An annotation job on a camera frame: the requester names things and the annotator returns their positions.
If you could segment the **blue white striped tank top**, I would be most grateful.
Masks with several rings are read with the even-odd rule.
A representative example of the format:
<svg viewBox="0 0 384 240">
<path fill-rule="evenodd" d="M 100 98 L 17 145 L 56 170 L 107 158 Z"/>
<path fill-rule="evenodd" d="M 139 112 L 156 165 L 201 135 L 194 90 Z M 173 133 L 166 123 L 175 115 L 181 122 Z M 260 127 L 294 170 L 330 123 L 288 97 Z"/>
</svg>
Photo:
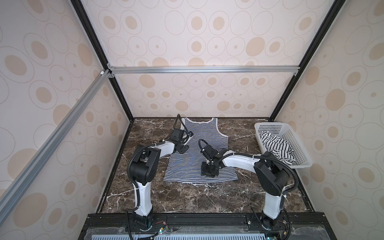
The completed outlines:
<svg viewBox="0 0 384 240">
<path fill-rule="evenodd" d="M 182 119 L 184 126 L 194 135 L 187 143 L 189 149 L 180 154 L 175 152 L 169 158 L 164 181 L 186 184 L 210 184 L 238 180 L 237 172 L 233 167 L 219 170 L 217 177 L 211 178 L 202 175 L 201 166 L 206 162 L 202 155 L 198 141 L 203 139 L 215 150 L 228 148 L 229 137 L 222 134 L 218 128 L 218 119 L 212 118 L 207 122 L 194 122 L 188 118 Z"/>
</svg>

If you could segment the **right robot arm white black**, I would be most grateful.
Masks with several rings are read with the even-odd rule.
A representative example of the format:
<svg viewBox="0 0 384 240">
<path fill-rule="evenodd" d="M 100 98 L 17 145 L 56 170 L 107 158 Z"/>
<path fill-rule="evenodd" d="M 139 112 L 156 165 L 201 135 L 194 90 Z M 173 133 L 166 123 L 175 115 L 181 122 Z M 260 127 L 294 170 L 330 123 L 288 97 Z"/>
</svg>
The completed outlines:
<svg viewBox="0 0 384 240">
<path fill-rule="evenodd" d="M 297 173 L 271 152 L 251 155 L 230 150 L 217 151 L 211 145 L 205 145 L 200 149 L 206 158 L 201 167 L 203 176 L 218 177 L 219 170 L 229 167 L 247 170 L 257 175 L 265 191 L 265 204 L 263 212 L 260 215 L 256 214 L 255 218 L 265 230 L 272 230 L 278 223 L 287 194 L 299 186 Z"/>
</svg>

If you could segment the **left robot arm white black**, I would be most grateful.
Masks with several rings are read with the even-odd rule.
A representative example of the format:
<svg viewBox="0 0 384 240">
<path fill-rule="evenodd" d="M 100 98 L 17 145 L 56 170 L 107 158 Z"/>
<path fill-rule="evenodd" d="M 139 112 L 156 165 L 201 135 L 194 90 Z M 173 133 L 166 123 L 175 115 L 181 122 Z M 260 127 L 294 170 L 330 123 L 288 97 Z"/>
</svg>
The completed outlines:
<svg viewBox="0 0 384 240">
<path fill-rule="evenodd" d="M 156 176 L 159 160 L 175 152 L 184 154 L 193 135 L 191 131 L 173 129 L 164 140 L 149 145 L 140 144 L 133 153 L 127 167 L 127 174 L 135 191 L 135 207 L 130 211 L 134 222 L 143 230 L 150 229 L 153 223 L 151 184 Z"/>
</svg>

